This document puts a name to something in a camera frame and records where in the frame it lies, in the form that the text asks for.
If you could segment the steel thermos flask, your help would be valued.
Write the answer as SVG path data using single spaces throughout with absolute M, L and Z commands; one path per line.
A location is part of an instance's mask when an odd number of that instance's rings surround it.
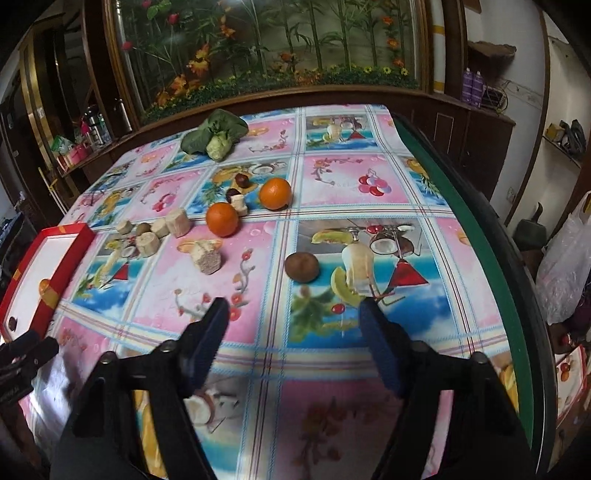
M 119 109 L 120 109 L 120 113 L 121 113 L 121 118 L 125 127 L 125 130 L 127 133 L 132 132 L 133 131 L 133 127 L 131 125 L 125 104 L 123 102 L 123 100 L 121 98 L 118 98 L 118 105 L 119 105 Z

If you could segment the fruit-print plastic tablecloth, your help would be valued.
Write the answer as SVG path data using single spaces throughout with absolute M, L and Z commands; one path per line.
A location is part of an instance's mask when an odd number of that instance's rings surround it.
M 60 300 L 50 334 L 58 356 L 37 378 L 25 415 L 51 452 L 99 356 L 143 354 L 177 337 L 211 301 L 229 325 L 204 389 L 186 401 L 221 479 L 366 479 L 398 413 L 358 322 L 363 298 L 413 338 L 458 357 L 492 360 L 518 395 L 507 334 L 460 222 L 383 106 L 301 107 L 250 115 L 249 133 L 221 162 L 188 155 L 173 135 L 123 154 L 64 216 L 95 238 Z M 235 175 L 249 176 L 249 188 Z M 259 203 L 270 178 L 291 186 L 287 207 Z M 228 203 L 225 192 L 242 192 Z M 212 204 L 239 227 L 209 231 Z M 144 258 L 135 226 L 183 208 L 192 223 Z M 127 219 L 129 234 L 116 225 Z M 193 265 L 195 241 L 215 242 L 221 269 Z M 290 279 L 284 261 L 314 254 L 320 275 Z

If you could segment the orange mandarin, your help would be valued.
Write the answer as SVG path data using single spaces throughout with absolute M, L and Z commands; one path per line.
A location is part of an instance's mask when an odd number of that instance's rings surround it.
M 47 278 L 42 279 L 38 285 L 39 295 L 43 296 L 45 294 L 46 290 L 49 288 L 49 286 L 50 286 L 50 280 Z
M 259 203 L 267 210 L 280 210 L 290 203 L 291 186 L 286 179 L 270 178 L 259 189 Z
M 229 237 L 238 230 L 238 212 L 231 204 L 214 203 L 206 211 L 205 222 L 212 234 L 222 238 Z

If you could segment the flower garden wall mural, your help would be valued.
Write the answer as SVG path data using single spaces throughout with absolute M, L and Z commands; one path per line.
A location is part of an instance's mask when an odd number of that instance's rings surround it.
M 109 1 L 141 122 L 308 85 L 417 89 L 413 1 Z

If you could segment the white plastic bag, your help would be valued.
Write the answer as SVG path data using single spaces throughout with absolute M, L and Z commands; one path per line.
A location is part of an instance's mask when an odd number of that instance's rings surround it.
M 536 294 L 548 325 L 570 317 L 590 273 L 590 192 L 568 215 L 546 248 L 536 276 Z

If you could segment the green bok choy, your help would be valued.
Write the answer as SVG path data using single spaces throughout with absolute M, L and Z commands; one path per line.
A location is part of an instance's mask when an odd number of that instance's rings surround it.
M 221 162 L 247 133 L 249 126 L 245 120 L 226 110 L 217 109 L 197 129 L 182 137 L 180 149 L 188 155 L 205 155 L 215 162 Z

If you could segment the brown kiwi fruit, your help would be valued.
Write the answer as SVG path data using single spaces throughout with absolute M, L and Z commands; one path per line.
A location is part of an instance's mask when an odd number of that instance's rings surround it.
M 287 276 L 299 283 L 309 283 L 320 275 L 320 263 L 314 254 L 294 252 L 284 261 Z
M 143 233 L 150 232 L 151 225 L 147 222 L 141 222 L 135 226 L 135 235 L 140 236 Z

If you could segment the red box lid tray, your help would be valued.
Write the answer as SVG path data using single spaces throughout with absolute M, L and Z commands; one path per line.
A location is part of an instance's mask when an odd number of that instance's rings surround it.
M 20 261 L 1 302 L 1 335 L 11 342 L 29 330 L 44 336 L 61 296 L 82 261 L 95 232 L 84 223 L 42 230 Z M 49 279 L 43 296 L 38 285 Z M 10 317 L 17 319 L 15 331 L 8 329 Z

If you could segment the purple bottle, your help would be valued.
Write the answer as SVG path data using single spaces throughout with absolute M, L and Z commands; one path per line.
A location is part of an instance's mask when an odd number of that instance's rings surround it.
M 482 99 L 484 96 L 485 90 L 485 83 L 484 78 L 481 75 L 480 71 L 477 71 L 473 76 L 473 85 L 472 85 L 472 105 L 476 108 L 480 108 L 482 104 Z
M 463 73 L 461 99 L 465 104 L 472 104 L 474 74 L 467 68 Z

